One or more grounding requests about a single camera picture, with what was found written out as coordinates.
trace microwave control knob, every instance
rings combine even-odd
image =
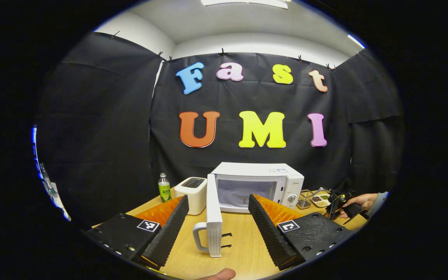
[[[288,198],[286,200],[288,200],[288,202],[293,202],[295,200],[295,198],[297,198],[297,196],[292,194],[292,195],[288,196]]]

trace table surface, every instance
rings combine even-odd
[[[174,188],[171,189],[171,193],[172,197],[175,197]],[[134,216],[161,203],[160,196],[157,196],[126,214]],[[295,207],[295,211],[304,215],[316,212],[324,214],[326,212],[324,208],[312,204],[309,208],[303,210]],[[222,212],[222,233],[230,232],[233,234],[233,236],[222,238],[223,246],[232,245],[222,248],[222,257],[210,257],[208,253],[198,250],[194,243],[193,226],[199,222],[206,222],[206,218],[206,209],[198,215],[186,216],[167,263],[160,268],[162,273],[176,278],[194,280],[213,275],[224,268],[230,268],[236,271],[236,277],[234,278],[236,280],[255,280],[280,272],[277,266],[274,266],[258,227],[249,213]],[[334,221],[343,225],[347,219],[337,218]],[[365,223],[366,219],[357,215],[345,227],[354,230]],[[201,245],[206,247],[207,231],[202,230],[199,235]]]

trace white microwave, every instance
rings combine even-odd
[[[285,163],[221,163],[207,177],[217,188],[220,210],[249,213],[250,194],[293,209],[304,176]]]

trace yellow letter m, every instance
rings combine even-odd
[[[270,113],[265,124],[260,121],[256,112],[251,110],[241,112],[240,117],[243,119],[243,140],[238,144],[240,147],[252,148],[255,146],[255,142],[252,140],[252,133],[260,147],[264,145],[267,135],[270,135],[267,147],[286,147],[286,142],[283,140],[283,119],[285,117],[283,113]]]

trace orange soft pad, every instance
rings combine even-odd
[[[142,213],[139,213],[135,215],[135,217],[143,220],[157,222],[160,224],[160,226],[163,227],[174,209],[176,209],[181,199],[183,199],[183,197],[184,196],[180,196],[178,198],[171,199],[168,202],[164,202]]]
[[[254,197],[258,200],[262,208],[272,220],[274,226],[277,226],[278,223],[294,220],[304,216],[293,209],[289,209],[288,207],[273,202],[265,197],[256,194],[254,194]]]

